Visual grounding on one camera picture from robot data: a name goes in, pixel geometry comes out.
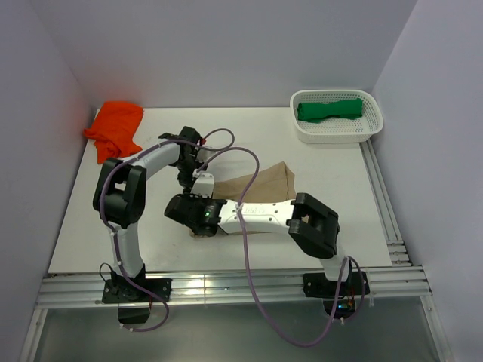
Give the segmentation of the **beige t-shirt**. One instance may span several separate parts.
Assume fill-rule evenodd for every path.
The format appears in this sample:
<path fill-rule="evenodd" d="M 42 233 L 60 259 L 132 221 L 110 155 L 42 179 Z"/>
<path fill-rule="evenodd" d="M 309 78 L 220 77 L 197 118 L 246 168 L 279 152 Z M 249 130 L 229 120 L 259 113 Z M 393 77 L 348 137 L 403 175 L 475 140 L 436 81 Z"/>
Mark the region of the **beige t-shirt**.
<path fill-rule="evenodd" d="M 286 220 L 293 213 L 295 175 L 284 162 L 260 171 L 214 184 L 213 199 L 224 199 L 218 229 L 226 235 L 288 231 Z"/>

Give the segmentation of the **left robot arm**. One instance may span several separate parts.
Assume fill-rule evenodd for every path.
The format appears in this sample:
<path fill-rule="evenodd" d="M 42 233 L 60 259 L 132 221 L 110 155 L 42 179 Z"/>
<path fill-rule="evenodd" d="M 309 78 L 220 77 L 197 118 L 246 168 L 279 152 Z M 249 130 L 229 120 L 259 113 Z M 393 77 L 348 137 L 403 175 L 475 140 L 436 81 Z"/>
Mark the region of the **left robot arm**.
<path fill-rule="evenodd" d="M 110 293 L 137 302 L 147 295 L 146 269 L 138 241 L 137 224 L 146 206 L 146 183 L 163 168 L 178 170 L 177 181 L 184 193 L 195 185 L 195 170 L 201 167 L 200 133 L 183 127 L 178 135 L 163 133 L 159 143 L 126 158 L 103 162 L 93 206 L 109 229 L 115 267 L 108 283 Z"/>

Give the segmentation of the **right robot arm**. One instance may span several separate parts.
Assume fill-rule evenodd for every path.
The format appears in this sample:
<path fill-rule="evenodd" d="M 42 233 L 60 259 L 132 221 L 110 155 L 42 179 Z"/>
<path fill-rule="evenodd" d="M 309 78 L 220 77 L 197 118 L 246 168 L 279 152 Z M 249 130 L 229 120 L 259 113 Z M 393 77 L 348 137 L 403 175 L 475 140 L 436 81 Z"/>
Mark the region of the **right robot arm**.
<path fill-rule="evenodd" d="M 339 216 L 308 193 L 275 203 L 178 194 L 169 201 L 165 216 L 197 236 L 212 237 L 220 232 L 289 236 L 303 253 L 320 261 L 330 291 L 341 294 L 352 286 L 352 263 L 345 260 L 346 254 L 337 244 Z"/>

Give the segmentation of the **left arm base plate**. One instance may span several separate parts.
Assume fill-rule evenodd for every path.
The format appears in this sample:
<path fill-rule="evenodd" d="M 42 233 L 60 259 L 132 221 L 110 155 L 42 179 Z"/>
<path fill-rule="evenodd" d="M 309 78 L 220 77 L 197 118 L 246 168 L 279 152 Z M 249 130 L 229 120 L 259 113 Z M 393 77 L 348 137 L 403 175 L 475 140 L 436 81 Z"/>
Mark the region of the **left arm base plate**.
<path fill-rule="evenodd" d="M 143 289 L 156 294 L 165 302 L 170 300 L 171 284 L 170 278 L 148 278 L 140 282 Z M 154 302 L 155 298 L 129 284 L 124 278 L 111 278 L 105 283 L 101 301 L 103 304 L 125 304 Z"/>

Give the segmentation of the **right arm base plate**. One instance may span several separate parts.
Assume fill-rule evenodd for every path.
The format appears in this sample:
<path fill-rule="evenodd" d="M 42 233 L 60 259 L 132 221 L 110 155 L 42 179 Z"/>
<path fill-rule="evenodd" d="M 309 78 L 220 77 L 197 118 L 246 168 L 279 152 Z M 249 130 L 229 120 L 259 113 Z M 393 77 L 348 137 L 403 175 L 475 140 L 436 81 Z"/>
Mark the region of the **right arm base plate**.
<path fill-rule="evenodd" d="M 305 297 L 333 299 L 336 287 L 337 282 L 329 281 L 322 272 L 303 274 L 303 292 Z M 370 292 L 366 273 L 364 271 L 351 271 L 348 278 L 341 282 L 339 297 L 368 295 Z"/>

